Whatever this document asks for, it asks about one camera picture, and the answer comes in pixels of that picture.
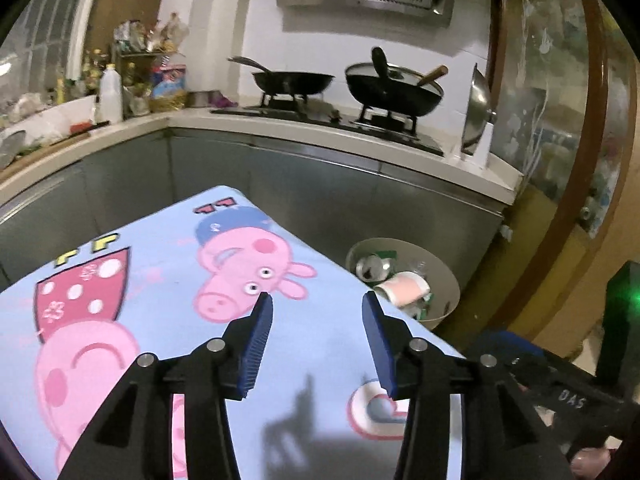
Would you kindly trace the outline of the operator hand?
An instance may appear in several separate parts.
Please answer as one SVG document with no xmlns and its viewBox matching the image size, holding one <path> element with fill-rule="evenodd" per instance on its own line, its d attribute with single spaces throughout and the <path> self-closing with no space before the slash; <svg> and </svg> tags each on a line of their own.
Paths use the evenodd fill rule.
<svg viewBox="0 0 640 480">
<path fill-rule="evenodd" d="M 583 448 L 570 461 L 570 470 L 577 480 L 594 480 L 610 461 L 608 448 Z"/>
</svg>

